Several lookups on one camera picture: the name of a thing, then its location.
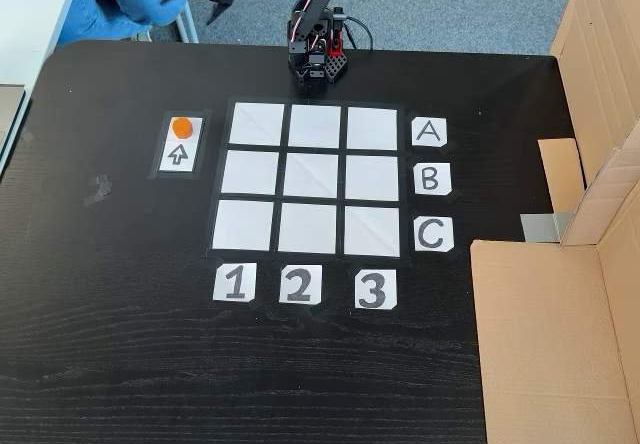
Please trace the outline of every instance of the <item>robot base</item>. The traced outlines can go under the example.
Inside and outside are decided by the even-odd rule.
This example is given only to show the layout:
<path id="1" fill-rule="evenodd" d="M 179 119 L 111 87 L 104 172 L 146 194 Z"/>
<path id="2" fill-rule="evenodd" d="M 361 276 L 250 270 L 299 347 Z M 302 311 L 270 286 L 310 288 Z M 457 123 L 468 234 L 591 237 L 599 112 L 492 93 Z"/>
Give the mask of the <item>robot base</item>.
<path id="1" fill-rule="evenodd" d="M 335 84 L 347 69 L 347 56 L 343 52 L 337 56 L 327 56 L 324 64 L 308 64 L 295 66 L 291 59 L 289 67 L 298 83 L 304 84 L 309 79 L 325 78 L 329 84 Z"/>

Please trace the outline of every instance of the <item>dark wood grain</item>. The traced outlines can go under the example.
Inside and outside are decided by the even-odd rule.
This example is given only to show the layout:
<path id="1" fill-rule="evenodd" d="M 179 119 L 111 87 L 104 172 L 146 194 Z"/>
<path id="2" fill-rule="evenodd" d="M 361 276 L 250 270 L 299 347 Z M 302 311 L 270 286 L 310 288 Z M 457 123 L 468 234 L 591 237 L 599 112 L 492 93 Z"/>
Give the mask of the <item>dark wood grain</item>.
<path id="1" fill-rule="evenodd" d="M 338 85 L 298 88 L 282 48 L 54 53 L 25 122 L 34 139 L 0 183 L 0 442 L 485 442 L 468 246 L 520 240 L 520 213 L 551 211 L 537 139 L 571 136 L 557 64 L 349 57 Z M 390 312 L 354 309 L 355 269 L 335 262 L 316 307 L 278 303 L 269 261 L 255 301 L 213 302 L 202 256 L 232 97 L 446 117 L 450 144 L 408 165 L 450 162 L 455 194 L 409 198 L 412 216 L 453 217 L 454 251 L 413 253 Z M 148 179 L 165 111 L 188 109 L 212 110 L 200 179 Z M 100 174 L 113 194 L 85 206 Z"/>

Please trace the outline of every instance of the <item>cardboard flap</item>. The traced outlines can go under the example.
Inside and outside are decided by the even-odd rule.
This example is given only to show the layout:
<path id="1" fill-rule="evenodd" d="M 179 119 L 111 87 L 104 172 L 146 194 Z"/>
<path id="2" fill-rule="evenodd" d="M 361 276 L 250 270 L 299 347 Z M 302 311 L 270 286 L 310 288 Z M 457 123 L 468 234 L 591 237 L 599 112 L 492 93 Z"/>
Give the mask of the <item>cardboard flap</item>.
<path id="1" fill-rule="evenodd" d="M 640 430 L 640 183 L 598 244 L 631 409 Z"/>
<path id="2" fill-rule="evenodd" d="M 640 0 L 570 0 L 558 58 L 587 183 L 640 117 Z"/>
<path id="3" fill-rule="evenodd" d="M 637 444 L 595 246 L 471 247 L 489 444 Z"/>
<path id="4" fill-rule="evenodd" d="M 554 212 L 573 212 L 584 192 L 575 139 L 538 141 Z"/>
<path id="5" fill-rule="evenodd" d="M 597 244 L 631 189 L 640 181 L 640 121 L 615 149 L 584 194 L 562 245 Z"/>

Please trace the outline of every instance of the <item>black robot bracket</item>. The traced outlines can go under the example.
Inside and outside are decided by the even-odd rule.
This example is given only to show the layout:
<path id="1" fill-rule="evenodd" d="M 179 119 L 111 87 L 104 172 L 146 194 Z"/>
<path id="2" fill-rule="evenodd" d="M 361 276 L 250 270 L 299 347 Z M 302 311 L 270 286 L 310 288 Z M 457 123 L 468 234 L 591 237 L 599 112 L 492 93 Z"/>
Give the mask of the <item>black robot bracket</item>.
<path id="1" fill-rule="evenodd" d="M 207 25 L 233 3 L 233 0 L 209 1 L 213 10 Z M 334 83 L 347 67 L 342 45 L 347 16 L 342 8 L 329 9 L 329 1 L 297 0 L 291 11 L 287 23 L 289 67 L 300 83 L 317 78 Z"/>

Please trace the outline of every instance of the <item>orange game piece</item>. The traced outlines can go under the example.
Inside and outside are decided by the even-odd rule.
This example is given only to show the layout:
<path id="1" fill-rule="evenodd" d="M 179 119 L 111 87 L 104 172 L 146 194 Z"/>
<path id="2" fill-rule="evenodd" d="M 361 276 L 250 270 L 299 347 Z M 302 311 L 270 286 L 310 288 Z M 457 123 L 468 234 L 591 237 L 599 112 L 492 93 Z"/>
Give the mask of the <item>orange game piece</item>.
<path id="1" fill-rule="evenodd" d="M 171 122 L 171 128 L 173 129 L 173 133 L 180 139 L 186 139 L 193 132 L 191 121 L 186 117 L 176 117 Z"/>

